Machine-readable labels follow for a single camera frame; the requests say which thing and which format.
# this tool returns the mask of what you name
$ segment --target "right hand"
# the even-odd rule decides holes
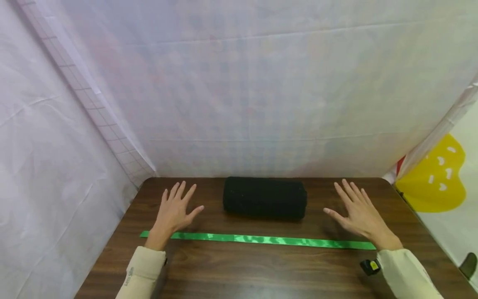
[[[324,212],[335,219],[346,231],[369,239],[378,250],[398,250],[403,245],[399,238],[388,228],[373,206],[364,189],[359,190],[354,183],[348,184],[343,179],[345,191],[338,183],[335,189],[343,200],[348,217],[343,217],[334,210],[325,208]]]

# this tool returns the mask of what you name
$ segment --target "black rolled towel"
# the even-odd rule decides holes
[[[302,219],[307,192],[302,182],[253,177],[228,177],[224,210],[248,216]]]

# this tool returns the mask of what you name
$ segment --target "hand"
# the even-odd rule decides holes
[[[194,184],[184,198],[181,199],[185,187],[186,182],[184,181],[181,185],[176,183],[171,189],[169,198],[168,189],[164,190],[158,217],[156,217],[156,222],[149,232],[144,247],[157,251],[164,250],[173,233],[190,225],[194,217],[204,209],[204,206],[200,206],[195,208],[189,215],[186,215],[186,207],[196,190],[196,185]]]
[[[335,219],[346,231],[369,239],[378,250],[402,249],[403,245],[399,238],[385,224],[365,190],[359,190],[354,183],[349,185],[345,179],[342,180],[342,184],[345,191],[338,183],[334,183],[337,193],[345,204],[348,217],[343,217],[327,208],[324,212]]]

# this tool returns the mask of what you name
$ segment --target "beige sleeve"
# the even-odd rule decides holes
[[[126,279],[116,299],[150,299],[165,260],[164,251],[138,246],[126,269]]]
[[[443,299],[410,250],[382,250],[377,258],[397,299]]]

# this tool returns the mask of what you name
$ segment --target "red object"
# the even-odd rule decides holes
[[[397,162],[397,176],[398,176],[398,173],[400,172],[400,168],[402,167],[402,164],[403,164],[403,161],[405,160],[405,157],[406,157],[406,155],[403,156],[403,158],[398,160],[398,162]]]

